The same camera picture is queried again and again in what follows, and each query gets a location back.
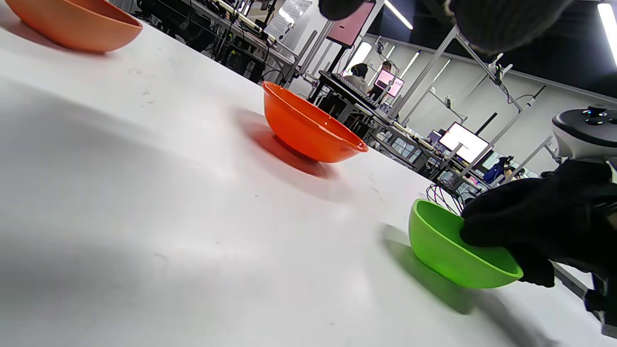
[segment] orange bowl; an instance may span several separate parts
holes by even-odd
[[[141,32],[141,23],[105,0],[6,0],[22,21],[65,48],[104,53]]]
[[[320,162],[339,162],[368,152],[354,133],[317,106],[272,82],[262,84],[265,115],[278,138]]]

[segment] ceiling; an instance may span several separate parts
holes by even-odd
[[[436,49],[452,28],[443,11],[445,0],[391,0],[412,23],[407,30],[382,9],[369,33]],[[597,1],[574,1],[557,22],[531,43],[506,52],[500,63],[514,70],[617,98],[617,65],[600,21]],[[448,53],[470,57],[453,41]],[[486,62],[492,56],[480,54]]]

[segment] hand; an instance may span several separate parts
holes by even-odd
[[[478,196],[462,213],[461,239],[506,247],[523,269],[521,281],[554,286],[549,260],[589,272],[617,271],[617,232],[607,222],[617,185],[601,163],[566,161],[549,178],[526,178]]]

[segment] bowl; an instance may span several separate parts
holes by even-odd
[[[106,0],[6,0],[25,25],[75,51],[104,53],[141,32],[139,21]]]
[[[368,146],[317,106],[272,82],[263,82],[265,115],[274,134],[291,148],[320,162],[339,162]]]
[[[416,200],[409,217],[413,252],[424,265],[465,288],[497,288],[523,276],[505,248],[464,243],[459,234],[462,227],[462,217],[430,201]]]

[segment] keyboard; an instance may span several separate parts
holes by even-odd
[[[325,72],[325,71],[320,71],[320,72],[322,74],[324,74],[324,75],[328,75],[330,78],[332,78],[333,80],[337,81],[349,93],[354,95],[356,98],[364,101],[366,106],[368,106],[370,109],[375,110],[375,109],[377,109],[379,107],[379,104],[375,100],[369,98],[368,95],[366,95],[366,93],[364,93],[364,91],[356,88],[353,84],[349,83],[346,79],[344,79],[338,73]]]

